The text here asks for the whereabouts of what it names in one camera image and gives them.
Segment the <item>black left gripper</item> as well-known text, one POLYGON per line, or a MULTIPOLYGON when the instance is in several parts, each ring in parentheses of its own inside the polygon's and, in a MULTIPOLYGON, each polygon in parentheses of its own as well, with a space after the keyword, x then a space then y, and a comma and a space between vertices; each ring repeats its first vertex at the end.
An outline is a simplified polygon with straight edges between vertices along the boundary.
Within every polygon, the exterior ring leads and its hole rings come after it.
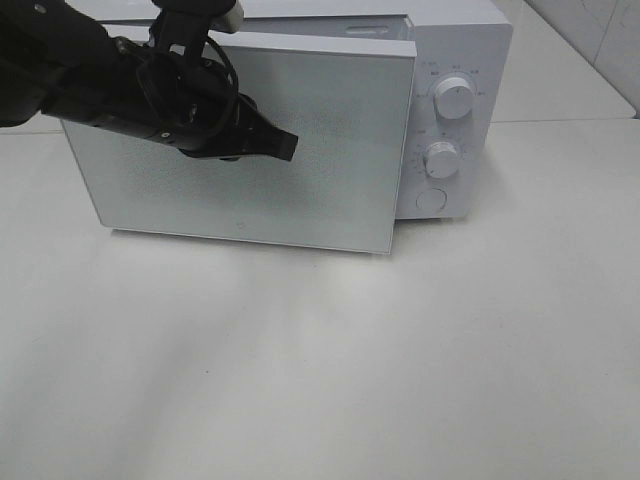
POLYGON ((210 35, 155 34, 144 44, 106 35, 93 53, 91 126, 193 158, 293 159, 298 137, 273 125, 241 93, 235 67, 210 35))

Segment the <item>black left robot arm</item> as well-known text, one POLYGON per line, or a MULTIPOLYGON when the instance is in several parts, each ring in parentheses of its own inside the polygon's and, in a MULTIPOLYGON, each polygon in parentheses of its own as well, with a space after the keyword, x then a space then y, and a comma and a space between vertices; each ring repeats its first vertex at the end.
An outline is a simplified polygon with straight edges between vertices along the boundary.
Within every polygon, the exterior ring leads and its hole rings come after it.
POLYGON ((297 137, 239 89, 211 32, 234 33, 237 1, 161 1, 149 40, 111 36, 64 1, 1 5, 1 124, 38 114, 173 147, 192 158, 293 158, 297 137))

